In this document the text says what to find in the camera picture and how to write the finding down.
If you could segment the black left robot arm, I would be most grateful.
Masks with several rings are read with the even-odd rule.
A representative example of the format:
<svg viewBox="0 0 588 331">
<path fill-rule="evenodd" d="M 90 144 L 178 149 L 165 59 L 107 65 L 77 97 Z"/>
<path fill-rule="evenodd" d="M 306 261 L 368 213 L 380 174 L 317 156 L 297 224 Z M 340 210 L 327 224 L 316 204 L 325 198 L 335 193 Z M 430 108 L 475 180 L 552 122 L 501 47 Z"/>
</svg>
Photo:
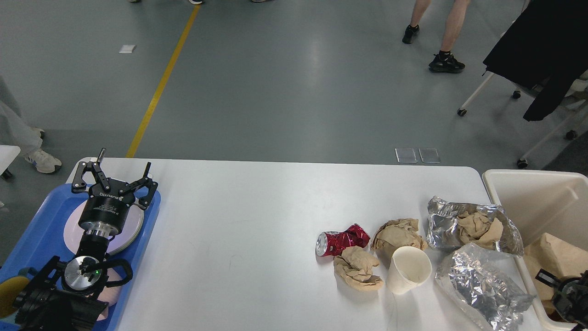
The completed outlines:
<svg viewBox="0 0 588 331">
<path fill-rule="evenodd" d="M 106 176 L 104 152 L 53 190 L 1 272 L 1 316 L 23 331 L 115 327 L 159 207 L 147 163 L 134 182 Z"/>
</svg>

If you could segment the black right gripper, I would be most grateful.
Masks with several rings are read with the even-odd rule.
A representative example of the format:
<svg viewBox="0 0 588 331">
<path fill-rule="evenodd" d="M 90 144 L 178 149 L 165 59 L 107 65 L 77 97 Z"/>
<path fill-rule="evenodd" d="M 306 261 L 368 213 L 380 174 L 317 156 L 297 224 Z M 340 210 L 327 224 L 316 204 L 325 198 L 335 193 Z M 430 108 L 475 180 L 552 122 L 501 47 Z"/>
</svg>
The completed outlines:
<svg viewBox="0 0 588 331">
<path fill-rule="evenodd" d="M 535 276 L 540 283 L 554 288 L 551 302 L 556 312 L 565 321 L 575 323 L 574 329 L 588 327 L 588 274 L 580 277 L 563 277 L 558 279 L 547 270 L 540 269 Z"/>
</svg>

